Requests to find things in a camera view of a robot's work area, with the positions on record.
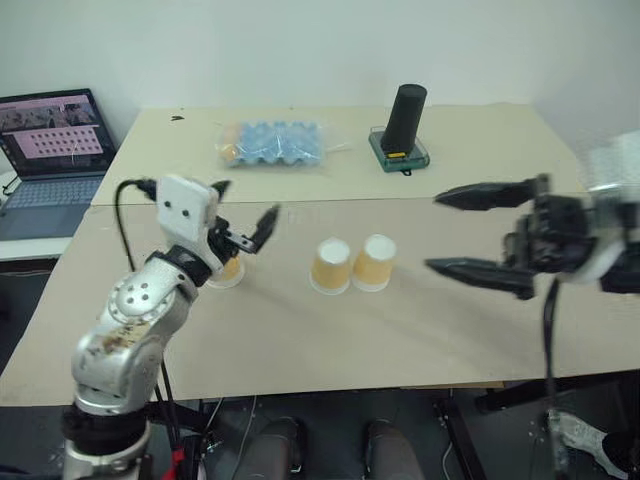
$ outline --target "black cylinder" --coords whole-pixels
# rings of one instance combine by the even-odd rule
[[[124,415],[92,415],[75,404],[62,415],[62,434],[86,455],[112,455],[134,445],[146,428],[143,410]]]
[[[404,153],[409,155],[416,143],[418,124],[422,116],[427,89],[421,85],[400,85],[389,123],[380,140],[385,155]]]

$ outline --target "white wall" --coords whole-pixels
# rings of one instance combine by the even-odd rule
[[[637,0],[0,0],[0,96],[144,106],[534,103],[576,151],[640,127]]]

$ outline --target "egg carton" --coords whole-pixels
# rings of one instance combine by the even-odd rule
[[[313,122],[239,123],[225,128],[220,155],[229,167],[313,166],[322,162],[321,128]]]

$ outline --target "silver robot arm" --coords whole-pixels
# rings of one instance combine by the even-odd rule
[[[78,344],[75,401],[63,419],[65,480],[141,475],[150,435],[143,409],[167,343],[185,323],[198,287],[239,250],[257,253],[275,226],[277,206],[250,238],[228,230],[217,216],[227,186],[173,176],[158,182],[158,222],[170,249],[113,287],[98,325]]]

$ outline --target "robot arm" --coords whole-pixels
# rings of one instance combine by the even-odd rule
[[[429,259],[436,272],[468,285],[502,290],[527,300],[538,273],[558,274],[568,283],[600,281],[603,291],[640,293],[637,205],[615,192],[579,198],[552,195],[549,177],[521,183],[481,183],[438,195],[436,202],[461,210],[516,207],[533,201],[504,237],[502,263],[467,257]]]
[[[63,419],[65,479],[137,476],[149,437],[143,408],[164,349],[185,323],[198,287],[239,250],[257,253],[271,236],[277,206],[259,220],[252,237],[238,235],[217,215],[228,183],[214,187],[173,176],[158,182],[158,222],[170,248],[113,287],[98,325],[78,344],[75,403]]]

